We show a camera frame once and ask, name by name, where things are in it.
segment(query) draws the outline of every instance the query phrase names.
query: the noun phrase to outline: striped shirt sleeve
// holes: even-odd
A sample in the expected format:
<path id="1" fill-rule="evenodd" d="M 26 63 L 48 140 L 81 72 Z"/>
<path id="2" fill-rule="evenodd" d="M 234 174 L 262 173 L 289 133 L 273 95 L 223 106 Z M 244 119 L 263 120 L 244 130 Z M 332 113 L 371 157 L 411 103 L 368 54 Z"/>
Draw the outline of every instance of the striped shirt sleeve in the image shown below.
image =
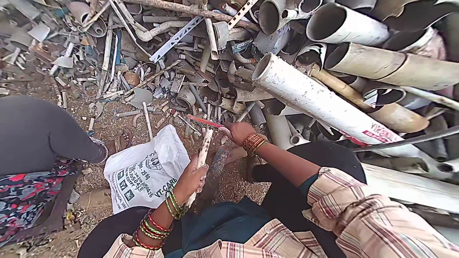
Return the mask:
<path id="1" fill-rule="evenodd" d="M 419 215 L 336 168 L 321 168 L 304 217 L 337 236 L 353 257 L 459 257 L 459 247 Z"/>

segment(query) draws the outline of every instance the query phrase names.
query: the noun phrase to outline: woman's hand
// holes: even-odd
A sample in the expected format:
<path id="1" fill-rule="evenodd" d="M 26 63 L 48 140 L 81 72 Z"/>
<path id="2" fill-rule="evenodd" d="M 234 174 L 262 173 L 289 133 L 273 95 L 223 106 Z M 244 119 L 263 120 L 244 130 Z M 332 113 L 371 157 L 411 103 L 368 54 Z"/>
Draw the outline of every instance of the woman's hand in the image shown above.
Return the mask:
<path id="1" fill-rule="evenodd" d="M 174 187 L 174 194 L 180 205 L 185 204 L 194 192 L 201 192 L 204 186 L 205 174 L 209 165 L 197 168 L 198 156 L 191 157 L 191 162 L 183 171 Z"/>
<path id="2" fill-rule="evenodd" d="M 225 134 L 230 140 L 239 146 L 242 146 L 244 141 L 253 133 L 255 129 L 248 123 L 236 122 L 236 123 L 223 123 L 226 127 L 220 127 L 218 130 Z"/>

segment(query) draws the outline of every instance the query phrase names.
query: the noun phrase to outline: dirt ground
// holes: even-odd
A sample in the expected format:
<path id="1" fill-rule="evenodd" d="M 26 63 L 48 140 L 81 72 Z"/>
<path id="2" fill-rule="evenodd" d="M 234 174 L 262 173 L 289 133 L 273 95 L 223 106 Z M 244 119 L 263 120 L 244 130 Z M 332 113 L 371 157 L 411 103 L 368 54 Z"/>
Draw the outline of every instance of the dirt ground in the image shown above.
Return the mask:
<path id="1" fill-rule="evenodd" d="M 68 113 L 75 118 L 80 126 L 87 131 L 91 117 L 96 116 L 96 108 L 90 108 L 91 103 L 95 103 L 96 99 L 88 96 L 80 96 L 75 99 L 72 97 L 69 88 L 63 88 L 52 83 L 20 83 L 8 85 L 11 90 L 10 95 L 30 95 L 56 103 L 56 90 L 67 91 Z M 153 105 L 159 104 L 161 101 L 153 102 Z M 96 119 L 94 124 L 93 137 L 108 141 L 116 134 L 118 129 L 128 128 L 133 134 L 133 145 L 145 143 L 149 141 L 148 129 L 146 126 L 145 117 L 140 117 L 137 120 L 137 127 L 132 126 L 133 116 L 114 119 L 116 113 L 135 110 L 134 107 L 123 104 L 121 101 L 108 102 L 104 105 L 102 115 Z M 161 119 L 161 115 L 150 117 L 152 127 Z M 168 120 L 160 127 L 166 126 Z M 197 154 L 202 144 L 202 137 L 191 144 L 189 139 L 185 138 L 184 124 L 174 125 L 177 133 L 180 136 L 189 155 Z M 153 127 L 153 136 L 158 130 Z M 210 165 L 215 152 L 223 147 L 221 145 L 221 133 L 217 133 L 213 137 L 211 147 L 207 157 L 207 163 Z M 230 140 L 225 143 L 225 147 L 231 148 L 234 145 Z M 257 203 L 261 203 L 268 188 L 269 183 L 246 182 L 241 171 L 247 168 L 247 160 L 249 157 L 240 159 L 234 163 L 224 167 L 220 183 L 214 195 L 214 203 L 230 201 L 238 202 L 244 196 Z M 77 203 L 73 205 L 73 211 L 67 213 L 65 220 L 66 228 L 58 233 L 45 237 L 27 241 L 16 245 L 0 248 L 0 257 L 3 258 L 73 258 L 78 254 L 78 249 L 94 229 L 94 227 L 104 218 L 112 215 L 112 201 L 110 198 L 110 188 L 108 182 L 103 176 L 103 171 L 97 166 L 89 166 L 86 170 L 87 174 L 82 175 L 76 185 L 75 190 L 81 194 Z"/>

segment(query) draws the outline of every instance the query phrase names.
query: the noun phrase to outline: pile of scrap pipes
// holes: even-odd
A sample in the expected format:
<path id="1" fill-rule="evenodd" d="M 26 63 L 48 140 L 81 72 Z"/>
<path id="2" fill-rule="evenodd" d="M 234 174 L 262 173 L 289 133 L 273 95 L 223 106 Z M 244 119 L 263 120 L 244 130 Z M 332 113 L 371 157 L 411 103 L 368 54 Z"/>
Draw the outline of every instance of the pile of scrap pipes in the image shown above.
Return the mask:
<path id="1" fill-rule="evenodd" d="M 3 85 L 51 76 L 101 112 L 122 101 L 133 111 L 117 117 L 174 118 L 192 140 L 202 124 L 186 113 L 248 113 L 284 149 L 342 140 L 367 163 L 458 181 L 456 0 L 2 4 Z"/>

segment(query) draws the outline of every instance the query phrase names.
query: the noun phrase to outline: plaid shirt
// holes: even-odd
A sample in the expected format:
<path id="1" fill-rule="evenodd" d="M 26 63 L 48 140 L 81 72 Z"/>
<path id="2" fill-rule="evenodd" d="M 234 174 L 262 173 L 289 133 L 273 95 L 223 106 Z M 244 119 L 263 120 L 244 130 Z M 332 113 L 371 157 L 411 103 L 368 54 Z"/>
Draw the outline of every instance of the plaid shirt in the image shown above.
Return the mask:
<path id="1" fill-rule="evenodd" d="M 311 186 L 305 218 L 333 231 L 347 257 L 459 257 L 459 247 L 435 231 L 419 215 L 336 168 L 321 168 Z M 105 258 L 163 258 L 161 250 L 129 248 L 132 237 L 120 235 Z M 292 233 L 273 219 L 244 244 L 216 241 L 190 251 L 185 258 L 325 258 L 313 234 Z"/>

